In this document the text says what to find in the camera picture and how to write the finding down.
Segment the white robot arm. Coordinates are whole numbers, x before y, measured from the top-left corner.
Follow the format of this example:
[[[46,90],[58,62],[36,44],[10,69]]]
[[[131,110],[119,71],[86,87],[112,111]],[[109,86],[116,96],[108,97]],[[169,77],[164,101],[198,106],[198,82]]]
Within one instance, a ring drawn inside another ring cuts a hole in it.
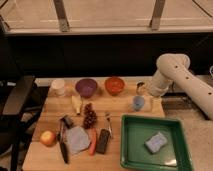
[[[192,101],[213,120],[213,87],[189,72],[190,59],[185,54],[166,53],[158,57],[157,70],[148,92],[154,97],[163,96],[172,83],[176,83]]]

